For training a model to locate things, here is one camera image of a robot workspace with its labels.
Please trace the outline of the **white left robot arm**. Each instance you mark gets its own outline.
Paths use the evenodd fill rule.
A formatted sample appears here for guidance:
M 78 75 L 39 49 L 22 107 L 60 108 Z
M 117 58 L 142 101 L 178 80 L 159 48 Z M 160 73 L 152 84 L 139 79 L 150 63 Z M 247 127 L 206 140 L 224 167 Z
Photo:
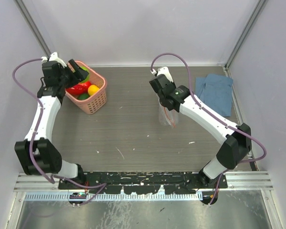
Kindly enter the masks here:
M 69 181 L 75 189 L 84 187 L 86 176 L 79 164 L 69 163 L 52 144 L 52 131 L 58 111 L 65 97 L 65 90 L 83 81 L 88 72 L 74 60 L 65 63 L 56 54 L 41 57 L 41 87 L 36 94 L 23 85 L 20 88 L 37 101 L 37 110 L 23 141 L 15 143 L 14 150 L 24 173 L 43 176 L 50 183 L 54 178 Z

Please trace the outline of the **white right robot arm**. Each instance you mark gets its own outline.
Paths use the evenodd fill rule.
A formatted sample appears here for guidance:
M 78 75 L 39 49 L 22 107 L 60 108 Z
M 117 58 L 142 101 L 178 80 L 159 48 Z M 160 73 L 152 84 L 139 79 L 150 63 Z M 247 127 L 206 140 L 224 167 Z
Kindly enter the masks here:
M 251 135 L 247 124 L 230 122 L 213 110 L 208 114 L 206 106 L 199 99 L 193 99 L 186 86 L 176 87 L 164 74 L 154 77 L 149 84 L 162 106 L 193 119 L 221 145 L 216 156 L 199 171 L 198 180 L 203 187 L 212 187 L 221 173 L 234 169 L 249 153 L 251 139 L 238 132 L 240 130 Z

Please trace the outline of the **green toy apple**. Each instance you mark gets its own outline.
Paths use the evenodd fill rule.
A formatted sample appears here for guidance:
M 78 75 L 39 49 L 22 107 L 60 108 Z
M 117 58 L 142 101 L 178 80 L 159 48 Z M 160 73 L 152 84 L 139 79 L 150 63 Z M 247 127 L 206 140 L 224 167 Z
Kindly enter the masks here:
M 81 81 L 80 83 L 85 83 L 86 81 L 89 80 L 89 71 L 85 67 L 80 67 L 80 74 L 81 74 Z

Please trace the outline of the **clear zip top bag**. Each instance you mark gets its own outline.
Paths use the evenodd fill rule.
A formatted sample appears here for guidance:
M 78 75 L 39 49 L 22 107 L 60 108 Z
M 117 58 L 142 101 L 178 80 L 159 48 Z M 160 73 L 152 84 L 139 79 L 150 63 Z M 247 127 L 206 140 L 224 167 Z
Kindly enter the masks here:
M 159 104 L 159 122 L 163 126 L 176 128 L 179 123 L 179 113 L 175 110 L 169 111 L 166 107 Z

